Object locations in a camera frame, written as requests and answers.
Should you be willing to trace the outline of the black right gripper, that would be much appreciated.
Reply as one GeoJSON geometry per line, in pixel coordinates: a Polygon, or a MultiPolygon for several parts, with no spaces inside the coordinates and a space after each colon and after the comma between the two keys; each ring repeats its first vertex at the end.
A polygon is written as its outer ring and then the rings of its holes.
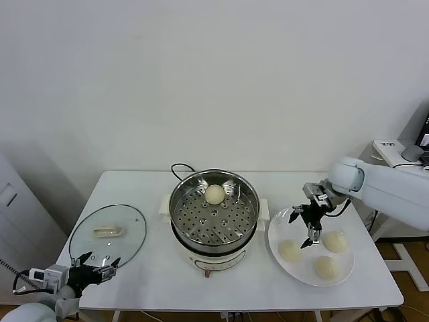
{"type": "Polygon", "coordinates": [[[318,205],[311,201],[308,205],[296,205],[292,207],[292,212],[288,223],[294,222],[301,216],[307,229],[307,239],[300,246],[301,249],[319,244],[320,234],[322,231],[321,219],[328,213],[327,205],[318,205]]]}

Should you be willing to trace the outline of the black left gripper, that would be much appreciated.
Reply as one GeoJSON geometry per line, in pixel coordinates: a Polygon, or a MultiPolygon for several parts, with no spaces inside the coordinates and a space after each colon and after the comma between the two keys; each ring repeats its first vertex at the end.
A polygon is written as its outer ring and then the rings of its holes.
{"type": "Polygon", "coordinates": [[[112,279],[117,272],[121,258],[111,264],[97,268],[84,263],[92,256],[87,252],[77,258],[71,258],[71,268],[67,285],[74,291],[75,297],[81,297],[83,290],[91,284],[100,284],[102,279],[112,279]]]}

